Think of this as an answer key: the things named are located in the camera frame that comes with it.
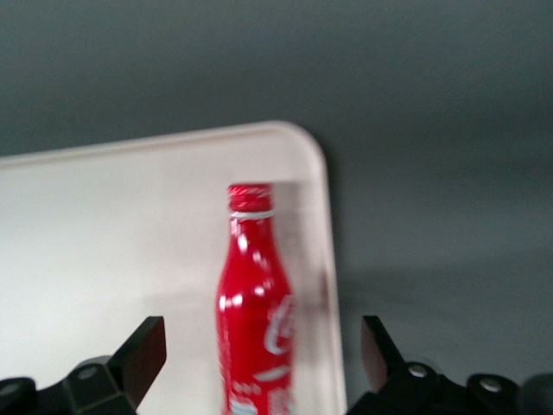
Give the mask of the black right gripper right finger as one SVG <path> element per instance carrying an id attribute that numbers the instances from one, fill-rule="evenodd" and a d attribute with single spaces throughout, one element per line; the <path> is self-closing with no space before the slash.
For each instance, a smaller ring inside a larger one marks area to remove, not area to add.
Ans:
<path id="1" fill-rule="evenodd" d="M 361 352 L 371 390 L 363 414 L 517 414 L 519 386 L 505 377 L 477 373 L 465 385 L 420 361 L 407 361 L 377 316 L 364 316 Z"/>

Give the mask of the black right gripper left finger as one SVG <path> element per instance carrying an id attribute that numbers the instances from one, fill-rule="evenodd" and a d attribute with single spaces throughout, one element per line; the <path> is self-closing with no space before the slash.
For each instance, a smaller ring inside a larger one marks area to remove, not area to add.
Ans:
<path id="1" fill-rule="evenodd" d="M 40 391 L 40 414 L 136 414 L 167 360 L 165 322 L 147 317 L 111 356 L 81 362 Z"/>

